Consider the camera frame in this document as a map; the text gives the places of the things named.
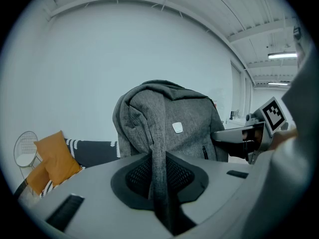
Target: yellow cushion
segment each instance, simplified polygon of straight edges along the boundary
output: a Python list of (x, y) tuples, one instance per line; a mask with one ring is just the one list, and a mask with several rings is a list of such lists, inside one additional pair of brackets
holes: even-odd
[(28, 185), (37, 193), (41, 194), (47, 183), (50, 181), (49, 174), (45, 169), (44, 162), (41, 162), (36, 168), (29, 173), (26, 178)]
[(62, 131), (35, 141), (34, 144), (43, 159), (53, 186), (81, 171), (81, 167), (69, 152)]

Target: fluorescent light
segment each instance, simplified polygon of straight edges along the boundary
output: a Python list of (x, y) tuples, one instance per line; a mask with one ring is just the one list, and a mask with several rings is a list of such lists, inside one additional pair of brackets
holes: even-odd
[(282, 53), (270, 53), (268, 54), (269, 59), (274, 58), (297, 58), (296, 52), (282, 52)]
[(275, 82), (270, 82), (268, 85), (282, 85), (282, 86), (287, 86), (288, 83), (275, 83)]

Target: black mesh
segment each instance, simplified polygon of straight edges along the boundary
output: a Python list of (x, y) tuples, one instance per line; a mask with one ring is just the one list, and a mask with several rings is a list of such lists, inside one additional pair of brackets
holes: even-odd
[(195, 178), (189, 169), (177, 164), (166, 156), (167, 183), (171, 190), (178, 192), (189, 185)]
[(126, 185), (135, 193), (145, 198), (149, 197), (149, 189), (152, 181), (152, 158), (128, 172)]

